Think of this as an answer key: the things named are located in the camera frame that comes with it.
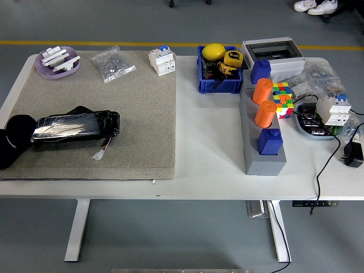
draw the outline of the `chair wheel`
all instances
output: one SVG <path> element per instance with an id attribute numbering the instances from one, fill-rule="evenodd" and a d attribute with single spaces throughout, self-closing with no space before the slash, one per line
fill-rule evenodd
<path id="1" fill-rule="evenodd" d="M 330 23 L 331 16 L 326 14 L 326 15 L 322 16 L 322 19 L 323 19 L 324 23 Z"/>

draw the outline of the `table leg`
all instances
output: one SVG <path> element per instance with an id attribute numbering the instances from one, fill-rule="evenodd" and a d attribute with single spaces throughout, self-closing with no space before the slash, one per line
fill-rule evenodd
<path id="1" fill-rule="evenodd" d="M 67 246 L 65 262 L 77 262 L 80 254 L 82 236 L 84 235 L 87 212 L 89 210 L 90 199 L 77 200 L 77 208 L 73 219 L 71 234 Z"/>
<path id="2" fill-rule="evenodd" d="M 286 231 L 283 225 L 282 213 L 280 211 L 279 200 L 268 201 L 268 209 L 270 213 L 273 237 L 275 242 L 275 249 L 277 252 L 278 262 L 287 263 L 291 260 L 291 255 L 289 253 L 288 242 Z"/>

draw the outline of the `orange cylinder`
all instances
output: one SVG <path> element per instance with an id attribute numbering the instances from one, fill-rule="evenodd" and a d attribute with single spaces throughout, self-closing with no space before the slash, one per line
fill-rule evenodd
<path id="1" fill-rule="evenodd" d="M 272 124 L 274 115 L 277 112 L 277 106 L 272 101 L 263 101 L 259 106 L 255 116 L 255 124 L 260 128 L 268 128 Z"/>
<path id="2" fill-rule="evenodd" d="M 253 101 L 256 104 L 261 104 L 263 101 L 269 99 L 270 94 L 273 90 L 273 82 L 269 78 L 261 78 L 258 80 L 255 86 Z"/>

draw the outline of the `yellow ball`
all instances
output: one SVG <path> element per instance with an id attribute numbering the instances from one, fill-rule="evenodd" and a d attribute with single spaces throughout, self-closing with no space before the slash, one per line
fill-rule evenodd
<path id="1" fill-rule="evenodd" d="M 207 61 L 220 61 L 224 58 L 225 53 L 226 49 L 220 43 L 208 44 L 202 50 L 202 56 L 207 59 Z"/>

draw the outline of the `white sneaker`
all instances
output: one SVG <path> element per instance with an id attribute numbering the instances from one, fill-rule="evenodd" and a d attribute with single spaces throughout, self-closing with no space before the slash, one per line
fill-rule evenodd
<path id="1" fill-rule="evenodd" d="M 317 4 L 316 4 L 315 0 L 303 0 L 303 1 L 295 3 L 293 8 L 295 9 L 295 11 L 302 13 L 302 12 L 312 9 L 316 6 L 317 6 Z"/>
<path id="2" fill-rule="evenodd" d="M 337 9 L 337 0 L 325 0 L 319 4 L 315 9 L 310 9 L 307 13 L 311 15 L 322 15 L 333 13 Z"/>

